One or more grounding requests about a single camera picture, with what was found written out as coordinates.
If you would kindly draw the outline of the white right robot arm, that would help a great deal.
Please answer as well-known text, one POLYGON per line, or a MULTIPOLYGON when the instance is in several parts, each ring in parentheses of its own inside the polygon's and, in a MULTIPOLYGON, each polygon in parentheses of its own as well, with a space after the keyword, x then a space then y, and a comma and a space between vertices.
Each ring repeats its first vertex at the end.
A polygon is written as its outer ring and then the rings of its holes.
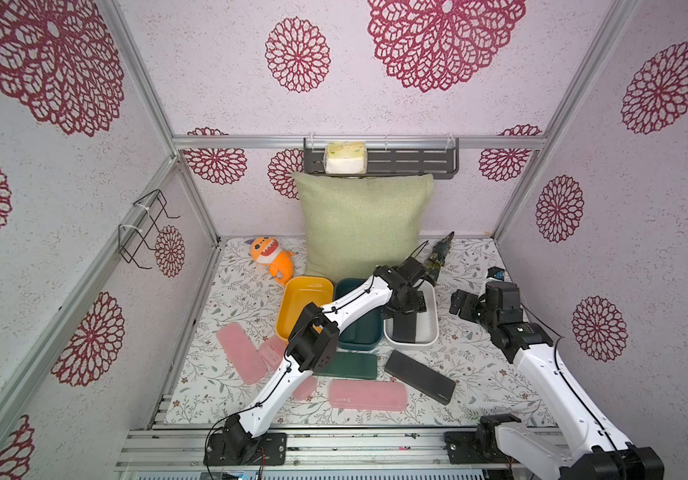
POLYGON ((458 290, 449 312, 481 326, 523 375, 556 421, 565 447, 531 432, 512 416, 481 421, 489 445, 539 479, 661 479, 665 466, 650 447, 638 447, 602 412, 569 371, 558 341, 527 320, 518 286, 489 278, 480 294, 458 290))

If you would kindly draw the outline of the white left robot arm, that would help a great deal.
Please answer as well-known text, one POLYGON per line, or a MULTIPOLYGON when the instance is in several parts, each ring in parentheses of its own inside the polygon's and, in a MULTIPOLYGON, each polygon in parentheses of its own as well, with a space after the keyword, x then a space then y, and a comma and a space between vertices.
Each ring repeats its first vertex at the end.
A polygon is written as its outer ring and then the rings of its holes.
POLYGON ((219 433, 226 446, 239 452, 266 434, 298 386, 334 358, 340 334, 361 317, 381 308, 415 312, 419 286, 426 276, 423 264, 410 256, 398 266, 377 267, 362 284, 332 303, 306 305, 278 369, 248 407, 223 420, 219 433))

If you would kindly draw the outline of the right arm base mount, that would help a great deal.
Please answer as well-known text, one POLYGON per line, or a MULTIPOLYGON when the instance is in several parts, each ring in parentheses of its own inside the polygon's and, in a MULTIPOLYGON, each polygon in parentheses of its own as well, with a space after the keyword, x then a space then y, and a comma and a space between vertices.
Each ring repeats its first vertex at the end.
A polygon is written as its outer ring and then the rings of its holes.
POLYGON ((446 431, 443 440, 452 465, 516 463, 498 448, 493 434, 485 429, 481 433, 477 429, 446 431))

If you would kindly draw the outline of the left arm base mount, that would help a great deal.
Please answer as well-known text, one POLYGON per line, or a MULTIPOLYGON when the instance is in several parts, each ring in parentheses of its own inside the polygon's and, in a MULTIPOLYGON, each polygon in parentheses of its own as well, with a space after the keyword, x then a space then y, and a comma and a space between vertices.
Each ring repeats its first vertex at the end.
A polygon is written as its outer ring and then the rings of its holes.
POLYGON ((267 433, 247 442, 229 434, 210 434, 205 447, 204 465, 220 466, 282 466, 286 461, 288 436, 267 433))

